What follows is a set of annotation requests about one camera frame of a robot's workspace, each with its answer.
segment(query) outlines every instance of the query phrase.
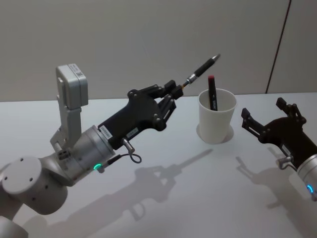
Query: white cup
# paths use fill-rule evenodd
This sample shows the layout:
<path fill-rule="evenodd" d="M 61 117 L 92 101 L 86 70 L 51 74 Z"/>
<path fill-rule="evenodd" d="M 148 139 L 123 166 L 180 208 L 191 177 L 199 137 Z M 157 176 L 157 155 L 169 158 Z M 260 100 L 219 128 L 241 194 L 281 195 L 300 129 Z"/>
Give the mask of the white cup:
<path fill-rule="evenodd" d="M 210 109 L 209 92 L 205 90 L 198 96 L 199 103 L 199 133 L 204 142 L 221 143 L 228 134 L 230 121 L 237 105 L 233 93 L 216 89 L 218 111 Z"/>

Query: blue led light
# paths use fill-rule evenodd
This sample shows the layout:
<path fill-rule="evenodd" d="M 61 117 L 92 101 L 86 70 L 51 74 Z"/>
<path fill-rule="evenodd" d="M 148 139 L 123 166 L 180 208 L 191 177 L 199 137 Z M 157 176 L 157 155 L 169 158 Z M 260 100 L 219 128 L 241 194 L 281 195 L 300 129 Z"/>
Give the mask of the blue led light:
<path fill-rule="evenodd" d="M 314 190 L 313 190 L 313 187 L 311 186 L 311 185 L 307 185 L 307 189 L 309 190 L 309 192 L 311 192 L 311 193 L 313 193 L 314 192 Z"/>

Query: black pen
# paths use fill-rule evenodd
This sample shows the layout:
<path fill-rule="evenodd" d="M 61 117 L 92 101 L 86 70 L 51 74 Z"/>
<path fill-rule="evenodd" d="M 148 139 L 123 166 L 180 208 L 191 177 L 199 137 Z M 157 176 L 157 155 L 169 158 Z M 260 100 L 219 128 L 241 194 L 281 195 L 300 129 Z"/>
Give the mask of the black pen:
<path fill-rule="evenodd" d="M 199 78 L 203 73 L 207 71 L 214 63 L 220 58 L 220 54 L 207 60 L 202 66 L 200 66 L 192 75 L 190 75 L 186 82 L 182 85 L 182 88 L 186 87 L 188 84 L 193 83 L 197 78 Z"/>
<path fill-rule="evenodd" d="M 209 89 L 210 109 L 213 111 L 218 111 L 216 85 L 214 82 L 213 75 L 208 76 L 208 89 Z"/>

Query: table surface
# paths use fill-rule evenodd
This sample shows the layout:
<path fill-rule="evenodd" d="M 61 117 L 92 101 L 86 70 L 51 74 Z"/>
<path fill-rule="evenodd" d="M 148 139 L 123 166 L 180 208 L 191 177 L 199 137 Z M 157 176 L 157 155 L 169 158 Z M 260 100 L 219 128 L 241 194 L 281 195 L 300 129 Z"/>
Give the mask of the table surface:
<path fill-rule="evenodd" d="M 233 137 L 218 145 L 197 135 L 197 97 L 181 98 L 165 131 L 149 129 L 132 140 L 143 163 L 121 159 L 69 188 L 54 214 L 40 216 L 23 206 L 14 220 L 30 238 L 315 237 L 317 204 L 301 180 L 276 167 L 277 147 L 260 144 L 241 127 L 243 107 L 262 124 L 284 116 L 275 106 L 279 96 L 298 104 L 308 121 L 304 131 L 317 142 L 317 93 L 238 95 Z M 83 130 L 126 103 L 89 101 L 82 111 Z M 0 103 L 0 111 L 0 166 L 53 152 L 56 101 Z"/>

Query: label sticker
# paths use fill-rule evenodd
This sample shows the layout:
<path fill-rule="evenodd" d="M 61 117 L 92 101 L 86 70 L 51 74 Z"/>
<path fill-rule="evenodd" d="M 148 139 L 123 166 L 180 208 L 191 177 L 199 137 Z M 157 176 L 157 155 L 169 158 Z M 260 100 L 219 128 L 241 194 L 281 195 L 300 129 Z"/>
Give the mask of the label sticker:
<path fill-rule="evenodd" d="M 127 134 L 127 138 L 131 138 L 132 136 L 134 136 L 134 134 L 138 133 L 139 132 L 139 129 L 136 127 L 134 128 L 132 131 L 130 131 L 128 134 Z"/>
<path fill-rule="evenodd" d="M 104 125 L 102 125 L 99 129 L 107 140 L 112 138 L 112 134 L 110 133 L 110 131 L 108 131 L 108 129 Z"/>
<path fill-rule="evenodd" d="M 76 75 L 78 79 L 85 79 L 86 76 L 83 74 L 83 72 L 79 69 L 79 67 L 75 63 L 71 63 L 68 65 L 71 71 Z"/>
<path fill-rule="evenodd" d="M 290 155 L 291 155 L 291 152 L 286 148 L 285 145 L 282 145 L 282 150 L 285 151 L 285 153 L 287 154 L 287 156 L 290 156 Z"/>

